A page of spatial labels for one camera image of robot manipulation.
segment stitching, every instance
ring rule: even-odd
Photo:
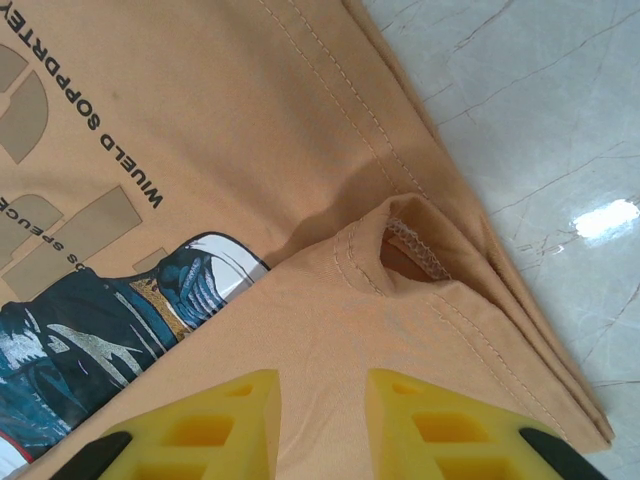
[[[309,22],[307,21],[307,18],[302,14],[302,12],[300,11],[300,9],[298,8],[298,6],[296,5],[296,3],[293,0],[288,0],[289,4],[295,9],[296,13],[298,14],[298,16],[300,17],[300,19],[304,22],[304,24],[306,25],[307,29],[309,30],[309,32],[311,32],[311,35],[313,36],[313,38],[315,38],[316,42],[318,42],[318,44],[320,45],[320,47],[322,47],[322,51],[325,52],[329,58],[331,59],[331,61],[333,62],[333,64],[336,66],[336,68],[338,69],[338,71],[340,72],[340,75],[342,75],[342,78],[344,78],[345,82],[347,82],[347,85],[349,85],[349,88],[351,89],[351,91],[353,92],[353,94],[356,96],[356,98],[358,99],[358,101],[360,102],[360,104],[367,110],[367,112],[369,113],[369,115],[371,116],[371,118],[373,119],[373,121],[375,122],[376,126],[378,127],[378,130],[380,131],[380,133],[382,133],[382,136],[384,137],[385,141],[387,142],[387,145],[389,146],[389,149],[391,150],[391,154],[393,155],[393,158],[396,160],[396,162],[402,167],[402,169],[407,173],[407,175],[409,175],[409,178],[411,178],[411,181],[413,182],[413,184],[418,188],[418,190],[420,191],[420,193],[422,194],[422,196],[424,198],[426,198],[427,200],[429,199],[429,197],[427,196],[427,194],[425,193],[424,189],[422,188],[422,186],[418,183],[418,181],[416,180],[416,178],[413,176],[413,173],[411,173],[411,170],[409,170],[409,168],[404,164],[404,162],[400,159],[400,157],[398,156],[398,154],[396,153],[395,148],[393,147],[391,140],[389,139],[389,135],[387,135],[387,132],[385,131],[384,128],[382,128],[382,125],[380,125],[380,122],[378,121],[378,118],[376,117],[376,115],[371,111],[371,108],[369,108],[369,105],[366,104],[366,102],[362,99],[362,97],[360,96],[360,94],[358,93],[358,91],[356,90],[355,86],[353,85],[353,82],[349,79],[349,77],[347,77],[347,74],[344,72],[344,70],[342,69],[342,67],[340,66],[340,64],[338,63],[338,60],[336,60],[336,58],[333,56],[333,54],[329,51],[329,49],[327,48],[327,46],[324,44],[324,42],[320,39],[320,37],[318,37],[318,35],[316,34],[316,32],[313,30],[313,28],[311,27],[311,25],[309,24]]]
[[[349,281],[347,276],[344,274],[344,270],[342,270],[342,267],[340,266],[340,262],[338,261],[338,244],[339,244],[339,242],[340,242],[340,232],[338,232],[336,234],[335,241],[333,242],[333,262],[336,264],[336,267],[338,267],[338,271],[342,275],[342,278],[344,279],[344,281],[347,282],[347,285],[349,285],[351,288],[353,288],[355,290],[356,288],[351,284],[351,282]]]
[[[451,280],[451,275],[442,266],[436,254],[424,244],[418,234],[399,218],[389,218],[387,228],[413,252],[427,275],[433,280]]]
[[[437,293],[433,293],[433,296],[438,297],[440,300],[442,300],[444,303],[446,303],[447,305],[449,305],[449,307],[451,307],[453,309],[454,312],[456,312],[456,314],[460,317],[463,318],[464,320],[467,321],[467,323],[469,325],[471,325],[474,330],[476,332],[478,332],[480,334],[480,336],[482,337],[482,339],[484,340],[484,342],[487,344],[487,346],[491,349],[491,351],[493,353],[495,353],[496,357],[498,357],[498,360],[500,360],[500,363],[502,363],[502,365],[504,366],[504,368],[507,369],[507,371],[509,372],[509,374],[520,384],[520,386],[529,394],[529,396],[540,406],[540,408],[542,408],[542,410],[544,410],[544,412],[551,418],[551,420],[553,420],[553,422],[556,424],[556,426],[560,429],[560,432],[562,433],[562,436],[565,438],[565,440],[567,439],[567,433],[564,431],[564,429],[562,428],[562,426],[560,425],[560,423],[558,423],[558,420],[556,420],[556,418],[549,412],[549,410],[547,410],[545,408],[544,405],[542,405],[542,403],[540,403],[540,401],[533,395],[533,393],[531,393],[531,391],[527,388],[527,386],[522,383],[522,380],[520,380],[515,373],[513,373],[513,370],[511,370],[509,368],[509,366],[507,365],[507,363],[504,361],[504,359],[502,358],[502,355],[500,355],[500,353],[498,353],[498,351],[493,348],[493,345],[491,345],[491,343],[489,343],[489,340],[487,339],[487,337],[484,335],[484,333],[482,333],[482,331],[471,321],[469,320],[467,317],[465,317],[460,310],[458,310],[456,307],[454,307],[453,305],[451,305],[447,300],[445,300],[443,297],[441,297],[440,295],[438,295]]]
[[[429,302],[425,302],[429,308],[438,316],[438,318],[440,320],[442,320],[443,322],[447,323],[451,328],[453,328],[456,333],[465,341],[465,343],[469,346],[469,348],[471,349],[471,351],[473,351],[473,353],[475,353],[476,357],[478,357],[478,359],[484,364],[485,367],[487,367],[487,369],[489,370],[489,372],[491,372],[491,375],[493,376],[493,378],[495,378],[498,383],[500,385],[502,385],[502,387],[505,389],[506,392],[509,393],[509,395],[511,395],[514,400],[516,402],[518,402],[518,404],[524,408],[529,415],[531,415],[533,418],[536,418],[536,415],[524,404],[522,403],[522,400],[520,400],[518,397],[516,397],[516,395],[509,389],[509,387],[507,387],[504,382],[502,380],[500,380],[498,378],[498,376],[496,375],[496,373],[493,371],[493,369],[491,368],[491,366],[489,366],[489,364],[487,362],[484,361],[484,358],[482,358],[480,356],[480,354],[478,353],[478,351],[475,349],[475,347],[473,345],[471,345],[471,342],[469,342],[469,340],[467,339],[467,337],[464,335],[464,333],[462,333],[462,331],[460,331],[460,329],[458,327],[456,327],[453,322],[451,322],[451,320],[449,320],[448,318],[444,318],[444,316],[442,315],[442,313],[435,308],[431,303]]]
[[[362,222],[364,221],[364,217],[361,218],[357,223],[355,223],[353,225],[353,228],[351,229],[351,231],[349,232],[349,241],[348,241],[348,248],[347,248],[347,256],[349,257],[349,260],[351,261],[351,264],[354,266],[354,268],[356,270],[358,270],[360,272],[360,274],[367,280],[367,282],[369,283],[369,285],[371,286],[371,288],[373,288],[375,290],[375,292],[380,295],[381,297],[384,297],[384,293],[382,293],[382,290],[380,290],[375,283],[373,283],[373,281],[371,280],[371,278],[369,278],[369,275],[366,274],[366,272],[360,268],[360,265],[358,265],[355,261],[355,259],[353,258],[353,237],[356,234],[356,231],[358,230],[358,228],[360,228],[360,225],[362,224]]]
[[[485,215],[482,215],[481,217],[481,221],[482,221],[482,229],[485,232],[485,236],[486,238],[489,238],[489,241],[491,242],[491,246],[493,246],[493,250],[489,250],[489,257],[491,259],[490,263],[492,268],[494,268],[496,270],[496,272],[500,275],[500,277],[507,277],[507,275],[504,273],[503,269],[500,268],[500,262],[505,260],[505,256],[502,253],[502,249],[499,246],[498,242],[495,239],[495,236],[491,230],[491,226],[488,223],[488,219]],[[525,311],[528,312],[529,309],[525,306],[525,304],[520,300],[517,299],[518,305],[520,305],[520,307]],[[540,336],[542,337],[542,339],[545,341],[545,343],[547,344],[547,346],[550,346],[550,342],[549,340],[545,337],[545,335],[543,334],[543,332],[541,331],[540,327],[538,326],[538,324],[536,324],[536,322],[533,322],[533,325],[536,329],[536,331],[540,334]],[[518,327],[516,325],[516,328],[518,328],[518,330],[522,333],[522,330],[520,329],[520,327]],[[554,376],[556,378],[559,379],[560,375],[557,374],[555,372],[555,370],[551,367],[551,365],[544,359],[542,358],[542,361],[544,362],[544,364],[549,368],[549,370],[551,370],[554,374]],[[572,379],[575,379],[574,375],[571,373],[571,368],[569,366],[567,366],[565,364],[565,362],[560,359],[560,363],[563,367],[565,367],[567,370],[569,370],[570,376]],[[571,397],[582,407],[582,402],[579,401],[574,395],[573,393],[570,392]],[[597,423],[599,420],[598,419],[594,419],[592,418],[592,415],[586,411],[585,409],[585,413],[587,415],[587,417],[592,420],[594,423]]]
[[[391,187],[393,188],[393,191],[396,194],[399,194],[400,191],[398,190],[398,187],[396,186],[396,184],[393,182],[393,180],[391,180],[391,177],[389,176],[389,173],[387,172],[387,170],[384,168],[384,165],[382,165],[382,161],[380,160],[380,157],[378,156],[378,154],[375,152],[375,150],[373,149],[373,146],[371,145],[371,143],[369,143],[369,141],[364,137],[364,134],[362,133],[362,131],[360,130],[360,128],[358,128],[358,126],[356,125],[356,123],[351,119],[351,117],[349,116],[349,114],[347,113],[347,111],[345,110],[345,108],[342,106],[342,104],[340,103],[340,101],[337,99],[337,97],[333,94],[333,92],[331,91],[331,89],[329,88],[329,85],[327,85],[327,82],[324,80],[324,78],[322,78],[322,76],[320,75],[320,73],[318,72],[318,70],[313,66],[313,64],[311,63],[311,61],[309,60],[309,58],[302,52],[302,50],[300,50],[300,48],[298,47],[298,44],[295,42],[295,40],[293,39],[293,37],[291,36],[291,34],[289,33],[289,31],[287,30],[287,28],[284,26],[284,24],[282,23],[282,21],[280,20],[280,18],[278,18],[278,16],[273,12],[273,10],[271,10],[267,4],[264,2],[264,0],[258,0],[258,2],[260,2],[260,4],[265,8],[265,10],[267,11],[267,13],[271,16],[271,18],[273,18],[278,26],[282,29],[282,31],[285,33],[285,35],[287,36],[287,38],[289,39],[289,42],[291,43],[291,45],[293,45],[293,48],[296,50],[296,52],[298,52],[298,54],[304,59],[304,61],[307,63],[307,65],[309,66],[309,68],[311,69],[311,71],[316,75],[316,77],[318,77],[318,79],[320,80],[320,82],[322,83],[322,86],[324,87],[324,89],[327,91],[327,93],[329,93],[329,95],[331,96],[331,98],[333,99],[333,101],[335,102],[335,104],[338,106],[338,108],[340,109],[340,111],[342,112],[342,114],[344,115],[344,117],[347,119],[347,121],[351,124],[351,126],[353,127],[353,129],[358,133],[358,135],[360,136],[360,138],[362,139],[362,141],[364,142],[364,144],[367,146],[367,148],[369,149],[369,151],[371,152],[371,154],[373,155],[373,158],[375,158],[376,163],[378,164],[378,166],[380,167],[380,170],[382,170],[382,173],[384,174],[385,178],[387,179],[387,181],[389,182],[389,184],[391,185]]]

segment seam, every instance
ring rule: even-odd
[[[481,217],[481,222],[482,222],[482,229],[485,233],[485,238],[489,238],[489,241],[491,243],[491,246],[493,247],[492,250],[489,250],[489,258],[490,258],[490,264],[491,267],[496,270],[496,273],[501,277],[501,278],[508,278],[508,275],[505,274],[505,271],[503,268],[500,267],[500,264],[506,264],[509,265],[509,260],[507,257],[505,257],[505,255],[502,253],[502,248],[499,246],[497,240],[495,239],[495,236],[491,230],[491,226],[489,224],[488,221],[488,217],[486,217],[485,214],[482,215]],[[508,289],[510,292],[513,291],[512,286],[508,286]],[[518,298],[518,296],[512,292],[512,296],[516,299],[517,304],[520,306],[520,308],[522,308],[522,310],[527,314],[527,316],[529,317],[533,317],[533,315],[529,314],[529,308],[526,307],[526,305],[520,300],[520,298]],[[547,338],[547,336],[544,334],[544,332],[542,331],[542,329],[540,328],[540,326],[533,321],[532,322],[535,331],[540,335],[540,338],[542,338],[542,340],[544,341],[545,345],[550,348],[551,350],[553,350],[553,347],[551,345],[551,341]],[[534,349],[534,351],[536,351],[536,353],[539,352],[540,349],[536,348],[533,343],[531,343],[531,341],[529,340],[528,336],[525,335],[525,332],[523,331],[523,329],[518,326],[515,325],[515,327],[518,329],[518,331],[522,334],[522,336],[526,339],[527,343],[531,346],[531,348]],[[557,372],[557,368],[553,368],[550,363],[542,356],[540,355],[540,358],[542,359],[542,362],[545,364],[545,366],[547,368],[549,368],[549,370],[552,372],[552,374],[554,375],[554,377],[556,377],[558,379],[558,381],[562,381],[561,378],[561,373]],[[558,356],[558,361],[560,362],[560,365],[562,365],[562,367],[567,371],[569,377],[575,381],[578,386],[580,386],[581,382],[579,377],[576,377],[574,375],[574,372],[571,369],[571,366],[566,364],[562,358],[560,356]],[[594,417],[591,415],[591,413],[588,411],[588,409],[584,406],[584,401],[580,400],[578,397],[576,397],[572,391],[571,388],[567,387],[567,391],[569,392],[569,395],[571,396],[571,398],[578,404],[580,405],[580,407],[583,409],[583,411],[585,412],[585,415],[587,416],[587,418],[589,418],[589,420],[591,420],[594,423],[598,423],[601,421],[600,418]]]
[[[438,318],[440,320],[442,320],[443,322],[445,322],[446,324],[448,324],[451,328],[453,328],[456,333],[465,341],[465,343],[469,346],[469,348],[471,349],[471,351],[476,355],[476,357],[478,357],[478,359],[482,362],[482,364],[487,367],[487,369],[489,370],[489,372],[491,373],[491,375],[493,376],[493,378],[495,378],[498,383],[500,385],[502,385],[502,388],[504,388],[504,390],[509,393],[509,395],[511,395],[513,397],[513,399],[523,408],[525,409],[529,415],[531,415],[533,418],[537,418],[536,415],[524,404],[522,403],[522,400],[520,400],[510,389],[509,387],[507,387],[507,385],[505,385],[505,383],[500,380],[498,378],[498,376],[496,375],[496,372],[493,371],[493,369],[491,368],[491,366],[485,362],[484,358],[482,358],[482,356],[480,355],[480,353],[478,353],[478,350],[475,349],[475,347],[473,345],[471,345],[471,342],[469,342],[469,340],[467,339],[467,337],[465,336],[464,333],[462,333],[462,331],[456,327],[453,322],[451,322],[451,320],[449,320],[448,318],[445,318],[444,315],[442,315],[442,313],[436,308],[434,307],[431,303],[429,303],[428,301],[425,302],[427,304],[427,306],[433,311],[433,313],[435,313]]]
[[[288,0],[289,4],[294,8],[294,10],[296,11],[296,13],[298,14],[298,16],[300,17],[300,19],[304,22],[305,26],[307,27],[307,29],[309,30],[309,32],[311,32],[311,35],[313,36],[313,38],[316,40],[316,42],[318,42],[318,45],[320,45],[320,47],[322,48],[322,51],[324,53],[326,53],[329,58],[331,59],[331,61],[333,62],[333,64],[336,66],[336,68],[338,69],[338,72],[340,72],[340,75],[342,75],[342,78],[344,78],[345,82],[347,82],[347,85],[349,85],[349,88],[351,89],[351,91],[353,92],[353,94],[356,96],[356,98],[358,99],[358,101],[360,102],[360,104],[365,108],[365,110],[369,113],[369,115],[371,116],[371,118],[373,119],[374,123],[376,124],[378,130],[380,131],[380,133],[382,133],[382,136],[384,137],[385,141],[387,142],[387,145],[389,146],[389,149],[391,150],[391,154],[393,155],[393,158],[396,160],[396,162],[402,167],[402,169],[407,173],[407,175],[409,175],[409,178],[411,179],[411,181],[413,182],[413,184],[418,188],[418,191],[420,191],[420,193],[422,194],[422,196],[424,198],[426,198],[427,200],[429,199],[429,197],[427,196],[426,192],[424,191],[424,189],[422,188],[422,186],[420,185],[420,183],[418,183],[418,180],[416,180],[416,177],[413,176],[413,173],[411,172],[411,170],[409,169],[409,167],[407,167],[405,165],[405,163],[400,159],[400,157],[398,156],[395,148],[393,147],[393,144],[391,143],[391,140],[389,139],[389,135],[387,135],[387,132],[385,131],[385,129],[382,127],[382,125],[380,124],[380,121],[378,120],[378,117],[376,117],[376,115],[373,113],[373,111],[371,110],[371,108],[369,108],[369,105],[367,105],[367,103],[362,99],[362,97],[360,96],[360,93],[358,93],[358,91],[356,90],[355,86],[353,85],[353,82],[349,79],[349,77],[347,76],[347,74],[344,72],[344,70],[342,69],[342,67],[340,66],[340,64],[338,63],[338,60],[336,60],[336,57],[333,56],[333,54],[329,51],[329,49],[327,48],[327,46],[324,44],[324,42],[320,39],[320,37],[318,37],[318,35],[316,34],[316,32],[313,30],[313,28],[311,27],[311,25],[309,24],[309,21],[307,20],[307,18],[303,15],[303,13],[300,11],[300,9],[298,8],[298,6],[296,5],[296,3],[293,0]]]
[[[433,280],[451,280],[452,277],[440,263],[433,250],[429,248],[406,223],[391,217],[387,222],[389,229],[416,256],[422,268]]]
[[[364,217],[361,218],[357,223],[355,223],[353,225],[353,228],[349,232],[349,240],[347,243],[347,257],[349,257],[349,260],[351,261],[351,264],[353,265],[353,267],[360,272],[360,274],[365,278],[365,280],[367,280],[371,288],[373,288],[378,295],[380,295],[381,297],[384,297],[385,295],[384,293],[382,293],[382,290],[380,290],[378,286],[375,283],[373,283],[373,280],[371,280],[369,275],[367,275],[366,272],[362,268],[360,268],[360,265],[358,265],[355,259],[353,258],[353,237],[355,236],[356,231],[358,230],[358,228],[360,228],[360,225],[362,224],[363,221],[364,221]]]
[[[333,242],[333,262],[336,264],[336,267],[338,268],[338,271],[340,272],[340,275],[342,275],[342,278],[344,279],[345,282],[347,282],[347,285],[349,285],[349,287],[353,288],[354,290],[356,290],[356,287],[354,287],[351,282],[349,281],[349,279],[347,278],[347,276],[344,274],[344,270],[342,270],[342,267],[340,266],[340,262],[338,261],[338,245],[340,243],[340,232],[338,232],[336,234],[336,238]]]
[[[496,357],[498,358],[498,360],[500,360],[500,363],[502,363],[502,365],[504,366],[504,368],[507,370],[507,372],[509,372],[509,374],[511,375],[511,377],[513,377],[518,384],[529,394],[529,396],[533,399],[534,402],[536,402],[536,404],[549,416],[549,418],[551,418],[551,420],[553,420],[553,422],[556,424],[556,426],[560,429],[560,432],[562,433],[562,436],[564,437],[564,439],[567,439],[567,433],[564,431],[564,429],[562,428],[562,426],[560,425],[560,423],[558,422],[558,420],[556,420],[556,418],[551,414],[551,412],[549,412],[549,410],[546,409],[546,407],[544,405],[542,405],[542,403],[533,395],[533,393],[531,393],[531,390],[529,390],[527,388],[527,386],[522,382],[522,380],[520,380],[518,378],[518,376],[513,372],[513,370],[511,370],[509,368],[509,366],[507,365],[507,363],[504,361],[504,359],[502,358],[502,355],[500,355],[500,353],[493,347],[493,345],[491,345],[491,343],[489,342],[489,340],[487,339],[487,337],[484,335],[484,333],[482,333],[482,331],[471,321],[469,320],[467,317],[465,317],[462,312],[460,312],[460,310],[458,310],[456,307],[454,307],[453,305],[451,305],[446,299],[444,299],[443,297],[441,297],[440,295],[438,295],[437,293],[432,293],[433,296],[439,298],[440,300],[442,300],[444,303],[446,303],[447,305],[449,305],[449,307],[451,309],[453,309],[454,312],[456,312],[456,314],[460,317],[463,318],[464,320],[466,320],[466,322],[471,325],[473,327],[473,329],[478,332],[480,334],[480,336],[482,337],[482,339],[484,340],[484,342],[487,344],[487,346],[489,347],[489,349],[491,349],[491,351],[496,355]]]
[[[380,167],[380,170],[382,171],[382,173],[384,174],[385,178],[387,179],[387,181],[389,182],[389,185],[391,185],[391,188],[393,188],[393,191],[396,194],[399,194],[400,191],[398,190],[398,187],[396,186],[396,184],[393,182],[393,180],[391,180],[391,177],[389,176],[389,173],[387,172],[387,170],[384,168],[384,165],[382,165],[382,161],[380,160],[380,157],[378,156],[378,154],[376,153],[376,151],[374,150],[373,146],[371,145],[371,143],[365,138],[364,134],[362,133],[362,131],[360,130],[360,128],[358,128],[358,126],[356,125],[356,123],[353,121],[353,119],[349,116],[349,114],[347,113],[347,111],[345,110],[345,108],[342,106],[342,104],[340,103],[340,101],[338,100],[338,98],[334,95],[334,93],[331,91],[331,89],[329,88],[329,85],[327,84],[327,82],[324,80],[324,78],[322,78],[322,75],[320,75],[320,72],[318,72],[318,70],[313,66],[313,64],[311,63],[311,61],[309,60],[309,58],[302,52],[302,50],[300,50],[300,47],[298,47],[298,44],[295,42],[295,40],[293,39],[293,37],[291,36],[291,34],[289,33],[289,31],[287,30],[287,28],[284,26],[284,24],[282,23],[282,21],[280,20],[280,18],[273,12],[273,10],[271,10],[267,4],[264,2],[264,0],[258,0],[258,2],[260,2],[260,4],[265,8],[265,10],[267,11],[267,13],[271,16],[271,18],[273,18],[276,23],[278,24],[278,26],[282,29],[282,31],[285,33],[285,35],[287,36],[287,38],[289,39],[289,42],[291,43],[291,45],[293,45],[293,48],[296,50],[296,52],[298,52],[298,54],[304,59],[304,61],[307,63],[307,65],[309,66],[309,68],[311,69],[311,71],[315,74],[316,77],[318,77],[318,79],[320,80],[320,82],[322,83],[322,86],[324,87],[324,89],[327,91],[327,93],[331,96],[331,98],[333,99],[333,101],[335,102],[335,104],[338,106],[338,108],[340,109],[340,111],[342,112],[342,115],[344,115],[344,117],[347,119],[347,121],[351,124],[351,127],[358,133],[358,136],[360,137],[360,139],[364,142],[364,144],[367,146],[367,148],[369,149],[369,151],[371,152],[371,154],[373,155],[373,158],[375,159],[376,163],[378,164],[378,167]]]

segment white marble tile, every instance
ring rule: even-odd
[[[364,3],[607,409],[590,459],[637,480],[640,0]]]

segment printed graphic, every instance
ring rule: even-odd
[[[83,262],[142,224],[142,218],[119,186],[66,219],[55,233],[47,232],[45,226],[36,222],[35,214],[40,214],[43,207],[49,207],[50,216],[57,212],[51,212],[55,207],[40,197],[23,196],[9,203],[0,192],[0,214],[4,213],[0,215],[3,244],[0,253],[4,250],[8,254],[0,255],[0,268],[6,264],[6,260],[2,262],[3,257],[10,261],[10,252],[21,245],[20,240],[26,240],[24,234],[19,236],[16,232],[26,232],[43,240],[2,275],[2,280],[23,302],[31,300],[72,270],[84,268]]]
[[[6,304],[0,447],[32,462],[268,270],[234,239],[208,233],[146,273],[101,278],[85,268],[33,301]]]
[[[49,118],[42,82],[27,67],[24,58],[0,45],[0,146],[18,164],[40,141]]]

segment t-shirt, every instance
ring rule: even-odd
[[[20,342],[9,337],[3,350],[16,348],[13,363],[3,360],[3,378],[27,360],[51,362],[62,374],[55,362],[72,356],[80,338],[108,342],[121,355],[95,369],[104,388],[91,408],[77,406],[85,417],[123,384],[97,379],[118,373],[130,383],[147,366],[135,355],[155,361],[160,345],[168,349],[227,303],[244,303],[235,297],[269,268],[333,238],[389,197],[413,193],[451,222],[501,289],[489,289],[488,278],[470,287],[525,338],[540,336],[554,375],[589,418],[601,418],[357,0],[0,0],[0,172],[0,306],[7,305],[0,328],[23,322],[15,338],[30,352],[20,357]],[[205,261],[191,248],[203,237],[228,242]],[[148,272],[153,278],[144,278]],[[225,280],[219,288],[227,274],[231,287]],[[26,313],[31,303],[64,311],[65,301],[78,299],[52,296],[56,282],[91,275],[82,308],[100,310],[96,299],[104,298],[109,306],[96,318],[128,325],[126,335],[103,335],[108,326],[98,334],[74,315]],[[96,296],[90,285],[100,282],[120,286],[126,303],[107,289]],[[124,316],[113,320],[111,308]],[[102,358],[92,348],[88,357]],[[550,360],[548,352],[555,352]],[[75,374],[90,371],[88,357],[77,358]],[[22,392],[35,388],[27,383]],[[65,383],[56,405],[75,398],[74,381]],[[47,378],[44,385],[58,384]],[[42,402],[58,422],[49,432],[57,441],[75,424],[60,423],[67,413]],[[30,459],[11,435],[0,438],[7,452],[0,459],[16,451]]]
[[[281,379],[278,480],[373,478],[364,401],[371,368],[535,418],[580,451],[605,448],[606,418],[561,373],[563,352],[549,348],[522,310],[496,301],[505,293],[433,204],[393,197],[275,267],[26,478],[51,475],[118,422],[264,368]]]

